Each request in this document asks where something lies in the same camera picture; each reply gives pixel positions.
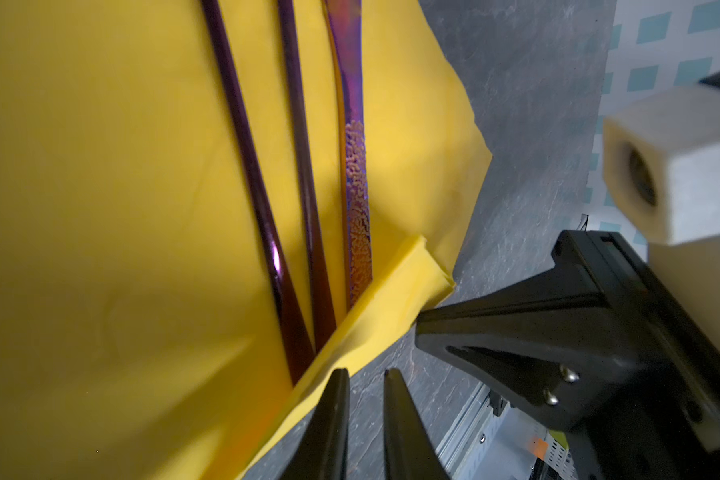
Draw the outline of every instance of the gray stone surface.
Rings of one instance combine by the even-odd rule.
[[[494,154],[461,248],[448,303],[499,290],[552,266],[575,228],[616,0],[421,0],[467,89]],[[383,478],[384,370],[402,370],[437,445],[478,381],[416,350],[412,331],[352,378],[348,478]],[[309,416],[246,474],[277,478]]]

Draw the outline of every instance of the yellow cloth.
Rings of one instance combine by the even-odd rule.
[[[375,281],[348,316],[328,30],[295,4],[344,322],[293,388],[199,1],[0,0],[0,478],[240,476],[451,291],[490,152],[416,0],[363,5]],[[311,331],[276,2],[222,10]]]

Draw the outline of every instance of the white tiled wall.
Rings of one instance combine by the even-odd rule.
[[[646,258],[645,239],[615,207],[603,182],[602,117],[718,71],[720,0],[618,0],[586,183],[588,230],[619,231]]]

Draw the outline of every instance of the iridescent metal rod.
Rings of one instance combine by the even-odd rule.
[[[232,60],[230,43],[226,36],[224,20],[217,0],[202,0],[202,10],[208,23],[208,31],[219,64],[226,102],[230,108],[232,123],[235,127],[237,142],[240,146],[240,156],[246,172],[248,189],[256,212],[256,222],[259,224],[266,264],[269,271],[269,281],[272,284],[272,294],[275,297],[278,320],[280,321],[280,334],[286,350],[288,370],[295,385],[315,359],[315,352],[309,341],[309,335],[304,326],[302,311],[298,308],[296,291],[293,289],[291,276],[288,273],[286,257],[282,252],[282,245],[275,228],[275,219],[264,187],[256,149],[253,145],[253,136],[246,115],[246,107],[242,102],[240,82],[237,79],[235,63]]]
[[[312,288],[312,321],[315,325],[315,348],[319,352],[336,330],[331,285],[328,283],[326,255],[320,235],[320,216],[312,177],[312,159],[309,156],[307,116],[304,109],[301,63],[298,59],[298,38],[292,0],[278,0],[282,47],[286,57],[288,96],[291,101],[293,143],[296,146],[298,187],[301,191],[304,230],[309,260],[309,283]]]
[[[326,0],[326,10],[333,39],[340,118],[344,120],[342,203],[347,304],[352,307],[373,278],[362,107],[361,3],[360,0]]]

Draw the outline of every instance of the screw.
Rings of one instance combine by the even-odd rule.
[[[548,406],[556,406],[558,403],[560,403],[560,400],[557,399],[557,397],[550,392],[549,389],[544,389],[542,392],[544,395],[544,401],[547,403]]]
[[[563,364],[560,364],[560,376],[568,383],[576,383],[579,381],[579,374]]]

